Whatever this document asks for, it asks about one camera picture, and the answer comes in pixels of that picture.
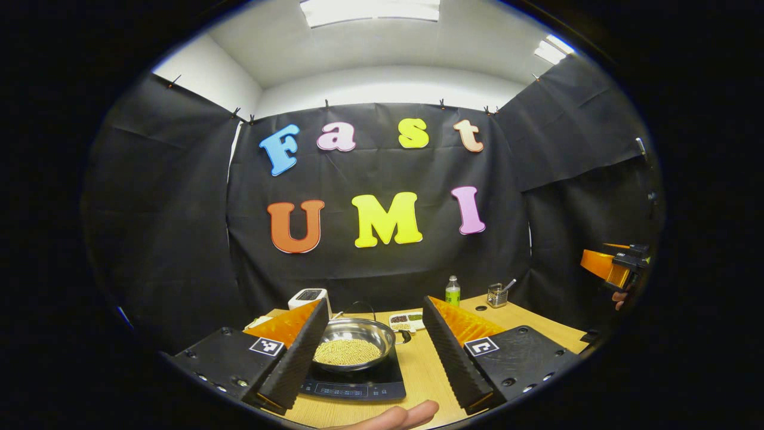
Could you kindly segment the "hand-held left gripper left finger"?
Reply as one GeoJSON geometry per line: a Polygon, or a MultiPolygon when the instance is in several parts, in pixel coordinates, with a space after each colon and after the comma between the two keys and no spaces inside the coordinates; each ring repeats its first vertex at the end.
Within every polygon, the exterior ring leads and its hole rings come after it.
{"type": "Polygon", "coordinates": [[[174,365],[227,398],[286,413],[294,407],[328,324],[323,297],[249,333],[222,327],[174,355],[174,365]]]}

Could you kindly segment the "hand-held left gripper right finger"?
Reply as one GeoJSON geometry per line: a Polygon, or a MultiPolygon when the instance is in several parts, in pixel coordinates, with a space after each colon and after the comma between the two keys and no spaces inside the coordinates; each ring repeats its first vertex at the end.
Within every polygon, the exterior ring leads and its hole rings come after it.
{"type": "Polygon", "coordinates": [[[423,322],[467,414],[517,403],[582,360],[528,325],[502,328],[436,297],[423,300],[423,322]]]}

